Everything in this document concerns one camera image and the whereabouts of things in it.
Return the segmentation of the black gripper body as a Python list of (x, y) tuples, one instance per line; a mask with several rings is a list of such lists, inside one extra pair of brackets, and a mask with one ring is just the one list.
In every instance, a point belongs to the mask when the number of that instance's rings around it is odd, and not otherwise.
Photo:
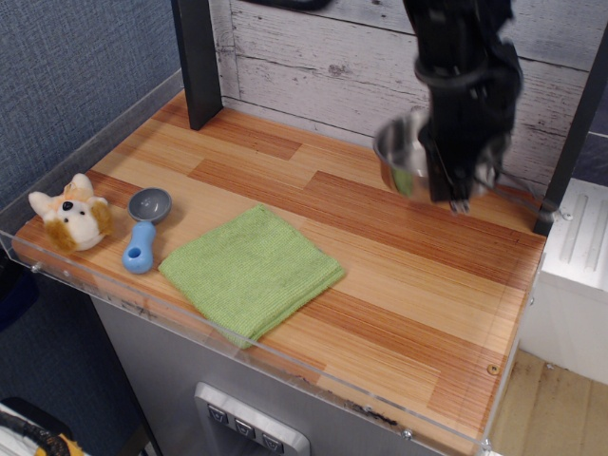
[(429, 183), (471, 183), (484, 149), (494, 141), (505, 146), (510, 139), (523, 89), (514, 45), (493, 43), (468, 67), (440, 67), (422, 52), (415, 74), (430, 94), (430, 114), (419, 134)]

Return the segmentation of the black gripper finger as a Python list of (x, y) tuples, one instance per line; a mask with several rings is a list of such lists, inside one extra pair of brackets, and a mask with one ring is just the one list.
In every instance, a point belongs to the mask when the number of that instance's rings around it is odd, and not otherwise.
[(427, 145), (427, 175), (430, 199), (448, 202), (454, 213), (468, 213), (473, 186), (470, 162), (440, 150), (435, 142)]

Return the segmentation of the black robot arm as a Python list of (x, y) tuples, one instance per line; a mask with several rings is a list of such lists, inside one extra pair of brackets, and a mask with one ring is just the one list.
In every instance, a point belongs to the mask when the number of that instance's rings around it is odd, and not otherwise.
[(493, 187), (510, 145), (523, 72), (500, 31), (509, 1), (407, 1), (416, 35), (416, 77), (427, 86), (429, 114), (418, 138), (425, 149), (429, 195), (465, 213)]

